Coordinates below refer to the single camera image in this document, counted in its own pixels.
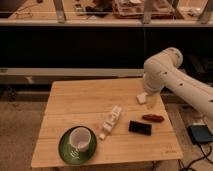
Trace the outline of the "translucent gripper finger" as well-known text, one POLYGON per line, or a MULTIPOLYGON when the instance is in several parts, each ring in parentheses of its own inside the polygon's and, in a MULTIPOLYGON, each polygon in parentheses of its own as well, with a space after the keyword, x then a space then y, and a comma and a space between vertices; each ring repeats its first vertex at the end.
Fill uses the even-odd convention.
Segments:
POLYGON ((146 106, 147 106, 148 109, 151 109, 151 108, 153 108, 155 106, 155 104, 156 104, 156 97, 154 95, 148 95, 146 97, 146 100, 147 100, 146 106))

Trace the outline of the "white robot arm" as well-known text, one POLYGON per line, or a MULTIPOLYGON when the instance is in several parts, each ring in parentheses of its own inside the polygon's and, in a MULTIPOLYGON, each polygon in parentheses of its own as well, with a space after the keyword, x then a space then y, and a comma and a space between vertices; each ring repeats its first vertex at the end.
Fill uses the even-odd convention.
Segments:
POLYGON ((182 53, 169 47, 144 62, 144 90, 148 95, 166 87, 201 114, 213 120, 213 87, 179 70, 182 53))

